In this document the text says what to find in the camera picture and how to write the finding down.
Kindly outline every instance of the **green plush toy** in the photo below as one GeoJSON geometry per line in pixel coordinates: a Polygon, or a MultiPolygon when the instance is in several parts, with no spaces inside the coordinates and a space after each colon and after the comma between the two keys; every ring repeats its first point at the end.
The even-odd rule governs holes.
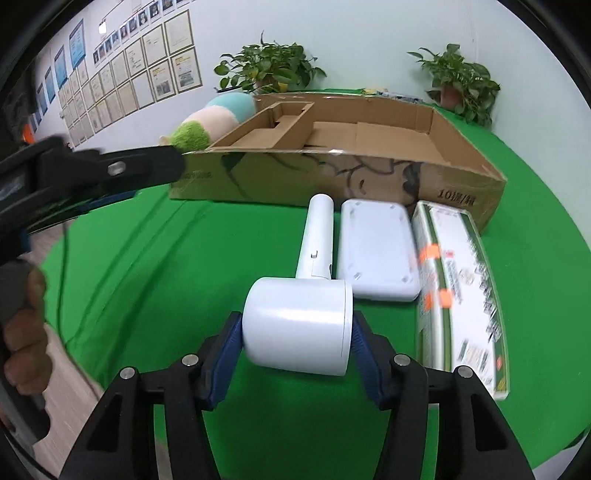
{"type": "Polygon", "coordinates": [[[173,145],[182,153],[205,150],[256,112],[254,97],[247,93],[220,95],[186,118],[160,145],[173,145]]]}

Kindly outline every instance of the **wooden floor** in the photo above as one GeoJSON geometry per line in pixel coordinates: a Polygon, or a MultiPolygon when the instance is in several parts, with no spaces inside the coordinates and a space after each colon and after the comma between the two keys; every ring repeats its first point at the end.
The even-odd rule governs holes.
{"type": "MultiPolygon", "coordinates": [[[[61,235],[61,226],[34,235],[31,239],[32,251],[25,256],[27,260],[40,265],[61,235]]],[[[53,329],[49,325],[46,328],[49,335],[48,354],[54,365],[49,387],[45,391],[51,430],[45,439],[34,446],[34,451],[39,463],[58,476],[103,391],[75,366],[53,329]]],[[[168,452],[160,443],[156,445],[156,454],[161,480],[171,479],[168,452]]]]}

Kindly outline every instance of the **potted plant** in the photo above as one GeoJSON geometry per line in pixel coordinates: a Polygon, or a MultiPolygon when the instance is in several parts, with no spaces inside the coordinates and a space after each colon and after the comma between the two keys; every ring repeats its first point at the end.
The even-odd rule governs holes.
{"type": "Polygon", "coordinates": [[[429,97],[466,121],[489,128],[491,110],[501,87],[491,80],[488,69],[479,63],[465,61],[457,44],[450,43],[443,54],[435,54],[427,48],[419,50],[428,52],[433,59],[426,60],[415,51],[407,53],[418,58],[421,67],[433,76],[433,90],[427,91],[429,97]]]}
{"type": "Polygon", "coordinates": [[[262,34],[260,45],[244,46],[236,55],[225,53],[220,58],[229,59],[213,69],[223,77],[222,90],[231,85],[245,92],[286,92],[307,87],[316,75],[326,77],[324,70],[312,65],[318,58],[309,59],[304,47],[266,43],[262,34]]]}

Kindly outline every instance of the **cardboard box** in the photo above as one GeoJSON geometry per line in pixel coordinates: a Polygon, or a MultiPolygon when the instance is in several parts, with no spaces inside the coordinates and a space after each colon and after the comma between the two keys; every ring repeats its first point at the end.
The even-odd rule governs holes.
{"type": "Polygon", "coordinates": [[[257,105],[212,148],[187,154],[171,198],[307,206],[325,193],[337,207],[363,198],[411,210],[431,200],[469,210],[483,228],[503,194],[503,174],[429,106],[318,93],[262,95],[257,105]]]}
{"type": "Polygon", "coordinates": [[[471,367],[496,400],[509,393],[509,362],[501,303],[472,217],[419,202],[413,215],[421,294],[418,360],[453,371],[471,367]]]}

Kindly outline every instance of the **picture frame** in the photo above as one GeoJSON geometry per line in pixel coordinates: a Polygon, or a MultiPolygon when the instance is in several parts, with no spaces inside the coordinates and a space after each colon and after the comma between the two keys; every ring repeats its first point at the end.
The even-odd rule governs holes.
{"type": "Polygon", "coordinates": [[[90,110],[90,107],[95,104],[95,98],[92,95],[92,87],[90,86],[90,82],[86,82],[82,86],[82,98],[86,104],[86,109],[90,110]]]}
{"type": "Polygon", "coordinates": [[[164,30],[166,32],[168,52],[171,56],[193,45],[193,30],[189,10],[185,10],[164,22],[164,30]]]}
{"type": "Polygon", "coordinates": [[[90,79],[90,88],[92,89],[92,96],[95,99],[95,103],[98,103],[105,96],[98,73],[90,79]]]}
{"type": "Polygon", "coordinates": [[[150,24],[150,13],[148,12],[148,7],[143,7],[142,10],[138,13],[138,25],[139,29],[143,30],[150,24]]]}
{"type": "Polygon", "coordinates": [[[157,102],[161,102],[162,100],[176,95],[173,74],[168,60],[164,60],[150,68],[149,73],[157,102]]]}
{"type": "Polygon", "coordinates": [[[111,68],[113,70],[113,78],[115,86],[122,85],[129,79],[129,72],[127,70],[127,62],[125,61],[125,53],[120,52],[112,61],[111,68]]]}
{"type": "Polygon", "coordinates": [[[138,101],[135,98],[134,88],[131,82],[124,83],[119,89],[119,100],[125,116],[131,115],[138,110],[138,101]]]}
{"type": "Polygon", "coordinates": [[[142,37],[144,53],[148,67],[166,58],[166,44],[164,41],[164,29],[158,25],[142,37]]]}
{"type": "Polygon", "coordinates": [[[168,15],[174,11],[174,0],[162,0],[162,14],[168,15]]]}
{"type": "Polygon", "coordinates": [[[80,82],[78,81],[78,74],[74,70],[70,75],[70,88],[72,89],[72,95],[80,90],[80,82]]]}
{"type": "Polygon", "coordinates": [[[138,102],[138,108],[146,108],[155,103],[154,91],[150,84],[148,72],[140,73],[138,76],[131,79],[131,85],[134,88],[135,99],[138,102]]]}
{"type": "Polygon", "coordinates": [[[156,20],[160,19],[160,0],[156,0],[155,2],[151,3],[148,7],[148,11],[150,12],[150,23],[156,22],[156,20]]]}
{"type": "Polygon", "coordinates": [[[127,30],[127,23],[124,23],[119,27],[119,36],[121,37],[121,43],[125,43],[129,40],[129,31],[127,30]]]}
{"type": "Polygon", "coordinates": [[[99,70],[100,84],[103,86],[104,95],[108,95],[115,90],[115,81],[113,80],[113,72],[111,71],[111,64],[108,63],[99,70]]]}
{"type": "Polygon", "coordinates": [[[97,111],[96,107],[88,109],[88,118],[90,120],[90,124],[92,125],[92,129],[95,131],[95,134],[103,130],[103,124],[100,122],[99,112],[97,111]]]}
{"type": "Polygon", "coordinates": [[[203,86],[195,47],[177,53],[170,61],[179,93],[203,86]]]}
{"type": "Polygon", "coordinates": [[[88,69],[86,68],[86,59],[83,59],[80,62],[76,71],[78,72],[78,79],[80,80],[80,85],[84,85],[85,83],[87,83],[89,80],[89,77],[88,77],[88,69]]]}
{"type": "Polygon", "coordinates": [[[123,107],[121,106],[121,100],[119,99],[119,94],[117,90],[113,93],[110,93],[105,98],[107,103],[107,108],[109,109],[109,113],[111,115],[111,120],[115,123],[118,120],[121,120],[125,115],[123,113],[123,107]]]}
{"type": "Polygon", "coordinates": [[[125,49],[125,60],[127,61],[127,69],[131,77],[146,69],[144,46],[141,38],[138,38],[125,49]]]}
{"type": "Polygon", "coordinates": [[[138,17],[134,15],[127,21],[127,30],[129,31],[129,36],[133,37],[138,34],[139,32],[139,25],[138,25],[138,17]]]}
{"type": "Polygon", "coordinates": [[[111,34],[111,43],[113,44],[113,50],[117,50],[121,46],[121,37],[119,36],[119,30],[115,30],[111,34]]]}
{"type": "Polygon", "coordinates": [[[113,123],[111,120],[111,114],[107,108],[107,102],[104,99],[96,104],[96,110],[98,111],[100,123],[103,125],[103,128],[107,128],[113,123]]]}

